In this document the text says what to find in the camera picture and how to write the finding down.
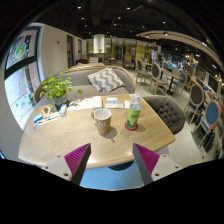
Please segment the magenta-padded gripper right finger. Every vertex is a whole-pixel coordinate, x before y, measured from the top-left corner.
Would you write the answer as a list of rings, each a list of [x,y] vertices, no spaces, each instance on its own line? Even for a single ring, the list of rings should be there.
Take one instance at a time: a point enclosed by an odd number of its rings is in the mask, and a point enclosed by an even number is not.
[[[181,170],[181,166],[167,154],[159,155],[136,143],[132,152],[145,185]]]

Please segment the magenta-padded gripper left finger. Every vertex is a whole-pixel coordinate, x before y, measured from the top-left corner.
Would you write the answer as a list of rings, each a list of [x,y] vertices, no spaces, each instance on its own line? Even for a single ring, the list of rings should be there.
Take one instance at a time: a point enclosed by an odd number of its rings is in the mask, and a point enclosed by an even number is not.
[[[54,156],[42,169],[79,185],[90,154],[91,144],[88,143],[66,155]]]

